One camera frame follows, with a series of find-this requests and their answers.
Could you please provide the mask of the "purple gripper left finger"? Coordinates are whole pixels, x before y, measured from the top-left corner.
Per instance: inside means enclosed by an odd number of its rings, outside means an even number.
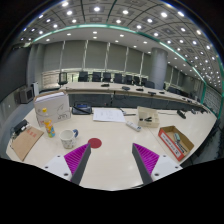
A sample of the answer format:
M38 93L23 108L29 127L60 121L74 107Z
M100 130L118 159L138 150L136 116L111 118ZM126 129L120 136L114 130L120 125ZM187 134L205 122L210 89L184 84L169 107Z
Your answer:
M91 154L90 144L87 143L74 149L64 156L64 159L72 173L71 181L79 185Z

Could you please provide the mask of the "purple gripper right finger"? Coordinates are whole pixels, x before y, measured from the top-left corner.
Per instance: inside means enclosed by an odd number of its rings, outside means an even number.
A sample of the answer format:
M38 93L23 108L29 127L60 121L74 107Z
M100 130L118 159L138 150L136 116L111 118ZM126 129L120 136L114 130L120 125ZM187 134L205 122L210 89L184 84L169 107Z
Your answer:
M132 154L135 158L144 185L152 182L151 174L159 159L159 155L144 146L134 143Z

